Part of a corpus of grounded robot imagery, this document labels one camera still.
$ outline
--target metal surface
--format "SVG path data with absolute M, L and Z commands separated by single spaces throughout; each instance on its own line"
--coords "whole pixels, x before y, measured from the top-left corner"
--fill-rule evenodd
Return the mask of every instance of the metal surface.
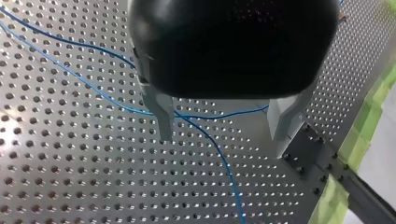
M 395 15 L 386 1 L 346 0 L 339 26 L 310 106 L 312 123 L 337 147 L 343 143 L 364 97 L 383 72 L 394 39 Z
M 53 34 L 131 53 L 126 1 L 1 4 Z M 308 113 L 340 138 L 345 136 L 336 130 L 346 127 L 346 103 L 353 102 L 347 97 L 363 97 L 359 90 L 394 28 L 383 3 L 346 0 L 343 8 L 349 21 L 340 28 Z M 135 73 L 124 63 L 33 34 L 2 14 L 0 20 L 115 99 L 144 108 Z M 230 181 L 202 134 L 176 120 L 174 142 L 160 142 L 155 119 L 120 111 L 2 30 L 0 49 L 0 222 L 238 223 Z M 175 105 L 204 115 L 255 106 L 205 100 Z M 232 165 L 248 223 L 306 223 L 318 198 L 273 159 L 276 147 L 265 120 L 258 113 L 198 123 Z

